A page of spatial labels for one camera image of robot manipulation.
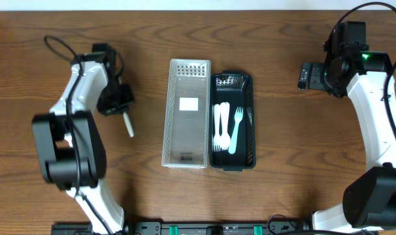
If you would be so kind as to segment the white plastic spoon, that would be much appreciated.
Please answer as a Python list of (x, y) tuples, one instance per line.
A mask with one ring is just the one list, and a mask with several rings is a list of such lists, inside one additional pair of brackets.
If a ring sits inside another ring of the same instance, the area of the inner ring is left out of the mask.
[(129, 136), (130, 136), (131, 138), (133, 138), (134, 135), (135, 135), (135, 132), (134, 132), (134, 130), (133, 130), (133, 126), (132, 126), (132, 123), (131, 123), (131, 120), (130, 120), (130, 118), (129, 118), (129, 114), (128, 114), (127, 111), (125, 111), (125, 112), (123, 113), (123, 119), (124, 119), (125, 127), (126, 127), (128, 133), (129, 133)]

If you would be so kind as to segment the mint green plastic fork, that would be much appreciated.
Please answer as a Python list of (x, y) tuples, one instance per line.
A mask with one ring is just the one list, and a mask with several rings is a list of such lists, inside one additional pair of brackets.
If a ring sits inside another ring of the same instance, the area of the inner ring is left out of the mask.
[(238, 133), (239, 133), (239, 125), (243, 119), (243, 115), (244, 115), (244, 108), (237, 107), (235, 115), (234, 115), (235, 126), (233, 128), (233, 134), (231, 135), (230, 146), (228, 148), (228, 153), (231, 155), (234, 154), (237, 150), (237, 139), (238, 139)]

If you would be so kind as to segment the dark green plastic basket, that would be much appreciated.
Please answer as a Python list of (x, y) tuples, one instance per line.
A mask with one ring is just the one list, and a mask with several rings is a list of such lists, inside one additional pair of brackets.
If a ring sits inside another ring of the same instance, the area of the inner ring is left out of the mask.
[[(251, 169), (256, 165), (256, 138), (254, 122), (253, 81), (249, 74), (241, 71), (225, 70), (213, 74), (210, 79), (210, 113), (212, 114), (211, 141), (212, 150), (209, 153), (209, 163), (214, 168), (224, 171), (242, 171)], [(215, 152), (213, 149), (214, 138), (214, 111), (215, 104), (228, 102), (229, 123), (228, 134), (231, 138), (235, 126), (234, 115), (237, 107), (244, 108), (243, 119), (239, 125), (237, 150), (229, 154), (227, 150)]]

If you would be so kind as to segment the pale pink plastic fork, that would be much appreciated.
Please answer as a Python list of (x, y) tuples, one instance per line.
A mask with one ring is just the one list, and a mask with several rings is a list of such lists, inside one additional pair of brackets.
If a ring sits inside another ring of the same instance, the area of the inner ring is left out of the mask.
[(225, 124), (227, 125), (225, 128), (225, 145), (226, 145), (226, 150), (228, 149), (229, 145), (230, 145), (230, 136), (228, 134), (228, 123), (229, 123), (229, 108), (230, 108), (230, 104), (228, 102), (225, 102), (227, 104), (227, 111), (225, 113)]

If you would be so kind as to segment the white plastic fork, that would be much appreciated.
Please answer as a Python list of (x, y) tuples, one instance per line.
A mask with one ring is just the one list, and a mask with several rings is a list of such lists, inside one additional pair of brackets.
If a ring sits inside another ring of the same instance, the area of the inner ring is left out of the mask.
[(220, 105), (215, 104), (213, 107), (214, 111), (214, 138), (213, 138), (213, 149), (215, 152), (220, 151), (220, 118), (221, 118), (221, 112), (220, 112)]
[(221, 135), (221, 142), (220, 142), (220, 146), (222, 148), (222, 150), (226, 150), (226, 141), (225, 141), (225, 128), (226, 128), (226, 124), (225, 124), (225, 113), (227, 111), (227, 104), (225, 102), (222, 102), (220, 104), (220, 114), (221, 114), (221, 123), (222, 123), (222, 135)]

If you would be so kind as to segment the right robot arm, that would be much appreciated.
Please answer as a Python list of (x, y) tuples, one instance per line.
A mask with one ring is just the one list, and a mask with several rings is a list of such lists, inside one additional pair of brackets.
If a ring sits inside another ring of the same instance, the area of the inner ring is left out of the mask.
[(396, 229), (396, 139), (386, 112), (389, 104), (396, 126), (394, 79), (385, 52), (372, 52), (364, 22), (340, 22), (323, 49), (323, 63), (303, 63), (297, 87), (349, 97), (365, 145), (365, 173), (349, 185), (342, 203), (312, 213), (313, 230), (355, 233)]

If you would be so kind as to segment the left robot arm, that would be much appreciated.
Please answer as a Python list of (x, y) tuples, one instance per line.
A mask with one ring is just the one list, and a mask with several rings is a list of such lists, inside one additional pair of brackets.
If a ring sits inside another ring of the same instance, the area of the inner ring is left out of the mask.
[(107, 155), (93, 115), (121, 115), (130, 136), (129, 105), (135, 98), (116, 68), (122, 56), (107, 43), (71, 59), (71, 78), (59, 101), (32, 119), (41, 174), (75, 199), (89, 223), (54, 224), (52, 234), (132, 234), (124, 209), (105, 180)]

